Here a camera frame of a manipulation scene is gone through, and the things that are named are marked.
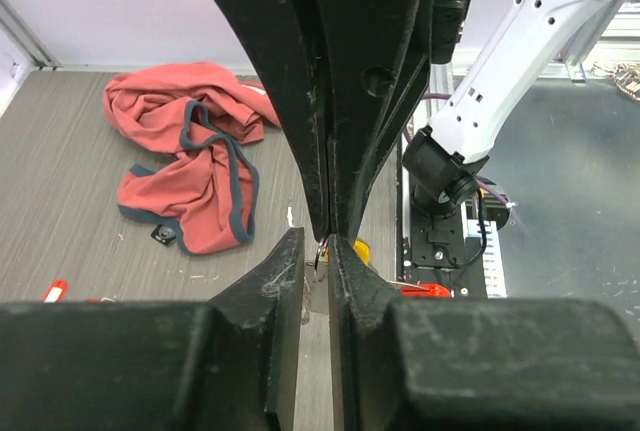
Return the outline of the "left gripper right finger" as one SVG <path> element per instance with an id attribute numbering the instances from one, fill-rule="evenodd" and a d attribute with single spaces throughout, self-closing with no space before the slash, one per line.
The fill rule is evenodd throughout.
<path id="1" fill-rule="evenodd" d="M 635 430 L 639 351 L 609 307 L 407 297 L 328 244 L 338 430 Z"/>

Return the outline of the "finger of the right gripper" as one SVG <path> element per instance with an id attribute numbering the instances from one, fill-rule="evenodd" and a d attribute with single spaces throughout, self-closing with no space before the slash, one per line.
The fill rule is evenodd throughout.
<path id="1" fill-rule="evenodd" d="M 303 181 L 316 239 L 330 232 L 328 71 L 317 0 L 214 0 L 276 111 Z"/>

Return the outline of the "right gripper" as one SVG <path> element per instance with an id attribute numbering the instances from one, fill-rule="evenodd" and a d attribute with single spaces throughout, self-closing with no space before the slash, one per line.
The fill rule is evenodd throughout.
<path id="1" fill-rule="evenodd" d="M 432 0 L 317 0 L 328 83 L 323 236 L 357 235 L 371 188 L 399 133 L 400 96 L 426 64 L 425 46 L 411 45 L 419 11 Z M 434 0 L 433 64 L 452 59 L 470 0 Z"/>

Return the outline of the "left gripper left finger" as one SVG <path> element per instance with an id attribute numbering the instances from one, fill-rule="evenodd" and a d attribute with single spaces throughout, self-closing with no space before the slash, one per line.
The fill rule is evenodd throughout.
<path id="1" fill-rule="evenodd" d="M 304 232 L 203 302 L 1 308 L 5 430 L 289 430 Z"/>

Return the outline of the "keyring with red tag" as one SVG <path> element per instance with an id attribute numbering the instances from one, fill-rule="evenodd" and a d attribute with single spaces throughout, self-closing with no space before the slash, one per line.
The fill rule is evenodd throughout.
<path id="1" fill-rule="evenodd" d="M 311 314 L 327 315 L 328 310 L 328 246 L 321 245 L 316 257 L 305 262 L 301 324 L 310 322 Z M 386 279 L 385 282 L 408 297 L 447 299 L 453 292 L 441 284 L 411 284 Z"/>

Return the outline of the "key with yellow tag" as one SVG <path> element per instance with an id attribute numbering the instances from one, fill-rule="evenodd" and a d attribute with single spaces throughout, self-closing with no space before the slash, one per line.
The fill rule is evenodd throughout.
<path id="1" fill-rule="evenodd" d="M 358 258 L 365 266 L 370 263 L 371 248 L 370 246 L 360 238 L 357 238 L 353 243 L 353 250 Z"/>

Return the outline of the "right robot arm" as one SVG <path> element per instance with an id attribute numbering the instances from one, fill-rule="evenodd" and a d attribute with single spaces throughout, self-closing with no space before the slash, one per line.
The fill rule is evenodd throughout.
<path id="1" fill-rule="evenodd" d="M 316 238 L 354 238 L 370 189 L 426 91 L 438 0 L 214 0 L 280 119 Z M 507 117 L 561 47 L 614 0 L 511 0 L 406 166 L 432 198 L 475 188 Z"/>

